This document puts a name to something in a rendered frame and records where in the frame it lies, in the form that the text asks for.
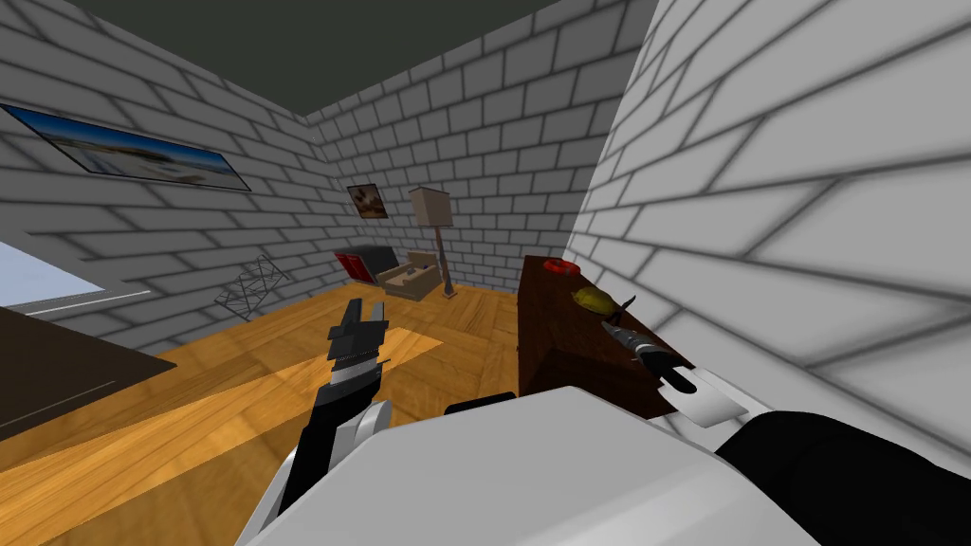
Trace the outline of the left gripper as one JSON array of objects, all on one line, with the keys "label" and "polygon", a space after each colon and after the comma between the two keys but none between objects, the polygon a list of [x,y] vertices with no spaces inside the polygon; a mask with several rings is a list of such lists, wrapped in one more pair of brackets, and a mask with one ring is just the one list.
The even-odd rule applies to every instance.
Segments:
[{"label": "left gripper", "polygon": [[348,302],[341,325],[333,326],[329,330],[328,339],[331,341],[327,354],[328,360],[345,360],[352,357],[376,354],[380,346],[385,343],[385,333],[389,321],[385,319],[385,303],[374,303],[370,321],[361,321],[363,300],[352,299]]}]

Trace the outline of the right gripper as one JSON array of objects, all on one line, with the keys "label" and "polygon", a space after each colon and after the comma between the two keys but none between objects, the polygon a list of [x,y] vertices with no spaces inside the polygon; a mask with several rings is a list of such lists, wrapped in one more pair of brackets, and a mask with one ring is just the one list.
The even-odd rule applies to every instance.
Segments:
[{"label": "right gripper", "polygon": [[[635,301],[636,296],[632,296],[629,300],[626,300],[616,309],[617,323],[621,320],[626,310],[628,310]],[[607,333],[622,346],[624,346],[626,350],[629,350],[634,354],[641,354],[647,351],[646,336],[636,333],[634,330],[618,327],[608,321],[602,321],[601,325],[607,331]]]}]

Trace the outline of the yellow-brown bread loaf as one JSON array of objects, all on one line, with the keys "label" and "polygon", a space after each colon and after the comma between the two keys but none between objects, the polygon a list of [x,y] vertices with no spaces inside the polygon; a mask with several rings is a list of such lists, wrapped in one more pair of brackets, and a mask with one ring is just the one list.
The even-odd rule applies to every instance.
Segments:
[{"label": "yellow-brown bread loaf", "polygon": [[596,286],[581,287],[571,296],[577,305],[600,316],[609,316],[616,310],[612,297]]}]

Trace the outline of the black and red cabinet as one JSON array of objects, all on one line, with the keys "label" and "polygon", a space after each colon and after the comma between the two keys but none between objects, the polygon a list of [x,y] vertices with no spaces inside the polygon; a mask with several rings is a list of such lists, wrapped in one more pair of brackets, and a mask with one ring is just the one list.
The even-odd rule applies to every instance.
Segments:
[{"label": "black and red cabinet", "polygon": [[398,266],[391,246],[362,245],[333,249],[333,254],[352,281],[377,285],[377,275]]}]

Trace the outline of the dark brown wooden table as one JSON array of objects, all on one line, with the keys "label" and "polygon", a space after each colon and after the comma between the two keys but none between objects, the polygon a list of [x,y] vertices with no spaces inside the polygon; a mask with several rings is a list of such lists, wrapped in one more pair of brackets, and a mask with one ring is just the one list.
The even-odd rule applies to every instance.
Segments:
[{"label": "dark brown wooden table", "polygon": [[605,317],[574,301],[574,292],[592,282],[544,269],[545,261],[523,258],[517,295],[519,395],[573,386],[642,418],[674,413],[658,391],[661,381],[602,327]]}]

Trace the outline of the beige floor lamp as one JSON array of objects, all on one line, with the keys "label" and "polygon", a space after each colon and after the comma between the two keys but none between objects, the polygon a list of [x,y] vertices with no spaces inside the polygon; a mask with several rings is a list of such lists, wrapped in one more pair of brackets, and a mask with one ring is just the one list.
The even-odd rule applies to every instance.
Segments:
[{"label": "beige floor lamp", "polygon": [[420,227],[432,228],[434,230],[444,283],[444,297],[451,299],[455,296],[455,290],[449,274],[449,266],[441,233],[441,228],[450,228],[453,226],[449,194],[445,191],[431,188],[416,187],[409,191],[408,195],[412,202],[416,224]]}]

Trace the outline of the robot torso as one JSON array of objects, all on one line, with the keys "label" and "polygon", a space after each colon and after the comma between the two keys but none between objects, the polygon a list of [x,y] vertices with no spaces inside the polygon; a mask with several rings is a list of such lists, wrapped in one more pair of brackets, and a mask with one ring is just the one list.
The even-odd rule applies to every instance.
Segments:
[{"label": "robot torso", "polygon": [[711,451],[576,388],[389,420],[341,426],[283,508],[286,459],[235,546],[818,546]]}]

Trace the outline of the dark brown desk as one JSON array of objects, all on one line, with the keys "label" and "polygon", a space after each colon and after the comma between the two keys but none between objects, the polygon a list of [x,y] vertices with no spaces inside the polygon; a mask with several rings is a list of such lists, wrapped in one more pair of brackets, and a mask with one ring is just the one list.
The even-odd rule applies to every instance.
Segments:
[{"label": "dark brown desk", "polygon": [[0,441],[174,367],[0,307]]}]

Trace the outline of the small brown wall picture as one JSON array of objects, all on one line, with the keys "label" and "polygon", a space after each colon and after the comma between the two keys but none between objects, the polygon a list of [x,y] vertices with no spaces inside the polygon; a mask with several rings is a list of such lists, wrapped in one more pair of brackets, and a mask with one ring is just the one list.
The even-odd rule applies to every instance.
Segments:
[{"label": "small brown wall picture", "polygon": [[347,189],[362,219],[389,219],[389,212],[376,184],[354,185]]}]

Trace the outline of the wide landscape wall picture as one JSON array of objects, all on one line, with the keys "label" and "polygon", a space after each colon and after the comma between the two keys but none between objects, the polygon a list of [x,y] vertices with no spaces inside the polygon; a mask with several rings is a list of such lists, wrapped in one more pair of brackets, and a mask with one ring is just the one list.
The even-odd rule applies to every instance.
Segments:
[{"label": "wide landscape wall picture", "polygon": [[89,173],[249,191],[220,154],[0,103],[60,153]]}]

